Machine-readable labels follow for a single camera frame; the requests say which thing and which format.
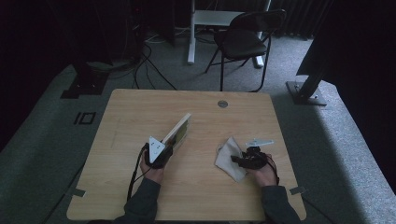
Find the white cloth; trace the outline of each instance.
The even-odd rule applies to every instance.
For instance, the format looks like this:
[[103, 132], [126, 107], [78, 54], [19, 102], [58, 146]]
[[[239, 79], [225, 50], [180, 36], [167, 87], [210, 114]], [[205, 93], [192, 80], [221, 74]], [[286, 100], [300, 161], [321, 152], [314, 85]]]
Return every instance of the white cloth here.
[[215, 164], [225, 171], [236, 182], [240, 182], [246, 175], [246, 170], [238, 166], [238, 163], [231, 161], [231, 156], [242, 158], [242, 150], [230, 137], [222, 148], [218, 151]]

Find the sleeve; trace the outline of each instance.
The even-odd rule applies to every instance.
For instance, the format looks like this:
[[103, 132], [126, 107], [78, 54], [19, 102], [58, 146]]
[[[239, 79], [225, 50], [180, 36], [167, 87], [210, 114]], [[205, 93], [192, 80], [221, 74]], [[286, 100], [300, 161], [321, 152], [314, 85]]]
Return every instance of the sleeve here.
[[125, 215], [117, 217], [113, 223], [153, 223], [157, 215], [160, 188], [160, 184], [143, 178], [134, 196], [124, 206]]
[[262, 188], [262, 208], [269, 223], [301, 223], [297, 213], [289, 204], [288, 195], [283, 186]]

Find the black chair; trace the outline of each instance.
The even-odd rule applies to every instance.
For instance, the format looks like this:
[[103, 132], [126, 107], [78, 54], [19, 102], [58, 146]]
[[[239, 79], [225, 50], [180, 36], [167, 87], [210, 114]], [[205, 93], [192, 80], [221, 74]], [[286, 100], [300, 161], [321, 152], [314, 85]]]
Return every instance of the black chair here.
[[[215, 33], [214, 39], [218, 48], [212, 60], [210, 60], [205, 73], [207, 73], [211, 65], [221, 64], [220, 91], [223, 90], [225, 63], [245, 60], [240, 65], [243, 66], [250, 58], [265, 55], [262, 84], [255, 91], [259, 91], [262, 88], [271, 48], [271, 35], [276, 29], [281, 27], [285, 18], [286, 11], [283, 9], [246, 12], [236, 16], [226, 31]], [[262, 32], [263, 39], [258, 37], [258, 32]], [[219, 50], [221, 51], [221, 63], [213, 63]]]

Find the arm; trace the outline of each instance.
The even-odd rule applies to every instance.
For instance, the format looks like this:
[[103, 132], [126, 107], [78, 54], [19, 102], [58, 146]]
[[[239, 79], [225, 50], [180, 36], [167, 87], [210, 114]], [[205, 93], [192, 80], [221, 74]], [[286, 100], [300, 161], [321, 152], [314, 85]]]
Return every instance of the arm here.
[[[267, 156], [271, 159], [268, 162], [275, 167], [271, 155]], [[276, 170], [267, 164], [260, 170], [247, 169], [247, 172], [253, 175], [257, 184], [262, 187], [262, 209], [269, 223], [301, 223], [297, 213], [289, 204], [285, 187], [276, 183]]]
[[125, 215], [116, 218], [114, 224], [153, 223], [155, 220], [163, 169], [150, 169], [145, 164], [145, 153], [140, 162], [140, 169], [145, 177], [134, 196], [125, 204]]

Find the metal base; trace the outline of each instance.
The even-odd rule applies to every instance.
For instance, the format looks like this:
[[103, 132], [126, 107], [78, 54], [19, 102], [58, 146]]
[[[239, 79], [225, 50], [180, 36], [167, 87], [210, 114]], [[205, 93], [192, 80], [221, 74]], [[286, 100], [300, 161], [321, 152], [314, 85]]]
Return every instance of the metal base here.
[[289, 93], [295, 104], [297, 105], [327, 105], [326, 101], [323, 99], [322, 94], [319, 89], [316, 89], [314, 94], [308, 99], [302, 98], [299, 94], [300, 88], [304, 85], [303, 82], [286, 82]]
[[61, 99], [77, 99], [80, 95], [100, 95], [106, 85], [109, 73], [94, 73], [94, 79], [89, 86], [81, 86], [78, 75], [75, 77], [70, 89], [62, 93]]

